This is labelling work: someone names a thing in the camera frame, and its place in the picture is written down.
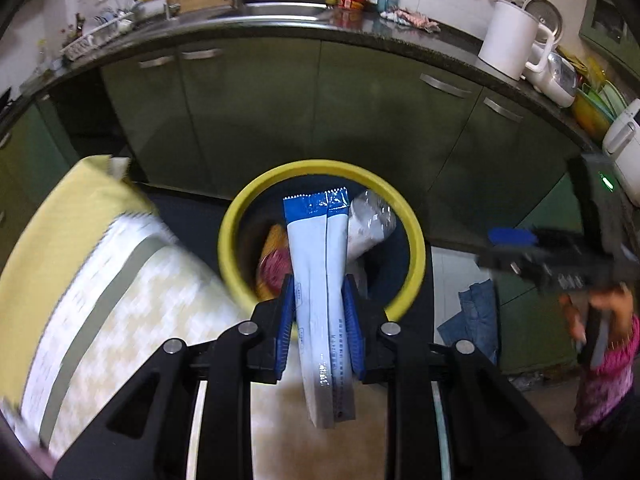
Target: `dish rack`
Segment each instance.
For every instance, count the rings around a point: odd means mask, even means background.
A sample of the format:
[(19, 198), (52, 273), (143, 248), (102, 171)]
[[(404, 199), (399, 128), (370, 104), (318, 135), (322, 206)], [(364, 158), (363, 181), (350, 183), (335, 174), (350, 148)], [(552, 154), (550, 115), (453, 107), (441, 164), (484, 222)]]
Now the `dish rack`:
[(122, 16), (113, 18), (110, 22), (94, 28), (91, 32), (88, 32), (72, 43), (69, 43), (60, 51), (60, 53), (62, 56), (66, 56), (69, 60), (75, 61), (79, 57), (84, 56), (96, 48), (102, 47), (123, 34), (123, 32), (120, 31), (120, 22), (122, 20), (131, 19), (132, 17), (133, 12), (127, 12)]

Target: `pink shirt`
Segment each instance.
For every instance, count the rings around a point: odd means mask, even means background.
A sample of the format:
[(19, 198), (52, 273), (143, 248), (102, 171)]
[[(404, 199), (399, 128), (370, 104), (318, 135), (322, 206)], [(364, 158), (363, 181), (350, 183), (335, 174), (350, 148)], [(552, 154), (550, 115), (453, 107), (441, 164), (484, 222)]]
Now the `pink shirt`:
[(603, 420), (628, 394), (634, 384), (632, 367), (640, 344), (640, 322), (632, 320), (631, 341), (607, 351), (595, 370), (583, 370), (575, 403), (575, 430), (583, 434)]

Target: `rice cooker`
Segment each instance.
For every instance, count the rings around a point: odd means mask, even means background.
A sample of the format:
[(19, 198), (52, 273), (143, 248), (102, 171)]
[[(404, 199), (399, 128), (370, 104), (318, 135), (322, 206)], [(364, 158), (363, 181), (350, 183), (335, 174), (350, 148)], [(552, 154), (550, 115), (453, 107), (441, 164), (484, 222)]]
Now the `rice cooker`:
[(640, 99), (635, 99), (613, 121), (602, 141), (618, 181), (631, 202), (640, 207)]
[[(534, 43), (531, 48), (529, 61), (537, 63), (543, 53), (542, 45)], [(551, 52), (544, 70), (540, 73), (525, 68), (522, 72), (524, 79), (529, 81), (536, 91), (543, 93), (561, 108), (567, 108), (574, 103), (577, 75), (575, 68), (557, 52)]]

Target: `blue and white bag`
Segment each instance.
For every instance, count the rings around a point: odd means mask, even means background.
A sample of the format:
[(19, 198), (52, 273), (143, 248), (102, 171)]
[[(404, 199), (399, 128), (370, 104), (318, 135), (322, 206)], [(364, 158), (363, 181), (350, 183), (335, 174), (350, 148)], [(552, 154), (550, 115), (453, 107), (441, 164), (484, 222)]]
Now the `blue and white bag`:
[(349, 201), (345, 188), (285, 198), (306, 405), (317, 428), (355, 416), (342, 282)]

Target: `hand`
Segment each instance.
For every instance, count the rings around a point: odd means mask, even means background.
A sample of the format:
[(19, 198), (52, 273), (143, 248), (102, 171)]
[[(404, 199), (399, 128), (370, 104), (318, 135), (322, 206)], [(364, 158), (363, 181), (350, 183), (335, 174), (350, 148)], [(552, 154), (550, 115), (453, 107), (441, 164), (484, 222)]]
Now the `hand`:
[[(559, 302), (567, 322), (569, 335), (572, 339), (585, 343), (587, 339), (580, 311), (572, 304), (568, 294), (562, 294)], [(590, 292), (589, 303), (593, 308), (612, 312), (609, 326), (610, 343), (618, 343), (629, 336), (632, 330), (634, 297), (626, 285), (621, 284), (609, 290)]]

